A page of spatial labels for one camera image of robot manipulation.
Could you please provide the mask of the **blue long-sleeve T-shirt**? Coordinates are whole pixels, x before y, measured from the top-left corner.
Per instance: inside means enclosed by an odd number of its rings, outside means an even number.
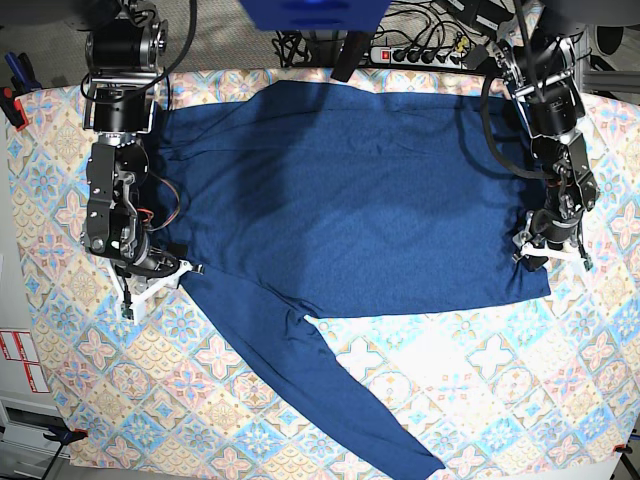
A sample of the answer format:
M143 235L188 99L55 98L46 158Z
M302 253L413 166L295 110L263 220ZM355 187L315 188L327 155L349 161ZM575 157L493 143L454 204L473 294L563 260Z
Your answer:
M442 463L338 363L314 320L549 293L544 272L512 259L516 221L543 187L498 165L482 108L522 160L502 99L296 81L173 111L146 144L183 201L159 239L204 267L183 278L190 297L279 396L394 479Z

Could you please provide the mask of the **patterned tile tablecloth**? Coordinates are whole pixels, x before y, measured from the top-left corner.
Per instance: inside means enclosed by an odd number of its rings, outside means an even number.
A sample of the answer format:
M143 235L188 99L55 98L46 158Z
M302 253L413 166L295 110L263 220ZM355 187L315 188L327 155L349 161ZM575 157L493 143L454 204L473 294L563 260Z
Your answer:
M119 320L103 264L77 247L92 136L74 87L26 95L1 126L1 329L31 333L49 393L1 351L1 408L88 437L56 479L376 479L280 399L183 291ZM584 97L603 189L594 268L554 262L552 294L493 309L317 328L341 364L444 461L441 479L605 479L639 414L639 109Z

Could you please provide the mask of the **red white label stickers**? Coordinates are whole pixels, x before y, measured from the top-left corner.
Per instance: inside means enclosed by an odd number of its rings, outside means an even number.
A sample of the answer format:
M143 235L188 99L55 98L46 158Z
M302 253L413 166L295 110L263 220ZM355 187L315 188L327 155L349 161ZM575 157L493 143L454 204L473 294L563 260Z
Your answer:
M44 394L50 392L30 332L26 330L2 330L1 351L5 362L14 362L20 365L32 393Z

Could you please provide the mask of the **black clamp lower left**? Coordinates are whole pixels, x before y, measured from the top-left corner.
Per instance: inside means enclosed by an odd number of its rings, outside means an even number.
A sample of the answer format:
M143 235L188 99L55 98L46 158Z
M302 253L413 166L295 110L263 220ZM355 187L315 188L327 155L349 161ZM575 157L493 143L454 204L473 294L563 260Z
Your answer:
M88 437L85 430L70 430L67 427L49 426L43 433L43 438L52 442L57 442L62 446L84 440Z

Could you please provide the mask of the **black clamp lower right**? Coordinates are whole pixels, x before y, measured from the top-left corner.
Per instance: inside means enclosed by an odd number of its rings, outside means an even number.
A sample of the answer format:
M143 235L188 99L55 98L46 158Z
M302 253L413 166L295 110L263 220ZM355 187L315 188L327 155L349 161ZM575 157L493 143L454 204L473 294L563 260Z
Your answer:
M631 455L633 453L633 449L629 444L616 445L613 451L615 453L628 454L628 455Z

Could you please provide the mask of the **red black clamp left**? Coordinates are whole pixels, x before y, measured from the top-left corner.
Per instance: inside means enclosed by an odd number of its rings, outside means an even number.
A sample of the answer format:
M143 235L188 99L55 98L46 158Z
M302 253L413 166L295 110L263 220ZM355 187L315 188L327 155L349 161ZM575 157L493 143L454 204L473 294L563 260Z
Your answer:
M1 88L1 109L17 131L25 129L29 124L22 103L9 87Z

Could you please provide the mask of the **white power strip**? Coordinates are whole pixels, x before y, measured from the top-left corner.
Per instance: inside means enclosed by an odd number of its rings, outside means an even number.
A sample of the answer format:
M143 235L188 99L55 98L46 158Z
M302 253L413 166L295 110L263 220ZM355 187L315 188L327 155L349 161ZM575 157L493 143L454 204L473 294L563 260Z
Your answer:
M374 65L393 68L465 69L462 55L451 48L435 49L374 46L369 51L369 61Z

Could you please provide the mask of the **blue clamp upper left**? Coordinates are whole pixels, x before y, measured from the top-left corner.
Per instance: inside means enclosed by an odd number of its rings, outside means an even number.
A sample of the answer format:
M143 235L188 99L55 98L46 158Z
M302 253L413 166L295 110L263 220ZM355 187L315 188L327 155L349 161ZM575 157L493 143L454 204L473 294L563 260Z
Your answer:
M19 94L42 89L42 85L36 79L32 63L26 53L15 54L14 52L8 52L4 58L12 71L11 82Z

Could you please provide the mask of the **black center post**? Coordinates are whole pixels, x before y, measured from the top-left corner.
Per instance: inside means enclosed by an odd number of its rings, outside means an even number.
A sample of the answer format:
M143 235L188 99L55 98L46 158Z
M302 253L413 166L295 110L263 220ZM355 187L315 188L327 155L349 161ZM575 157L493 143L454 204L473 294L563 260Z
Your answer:
M331 73L331 78L346 83L358 68L361 59L370 47L373 32L349 31Z

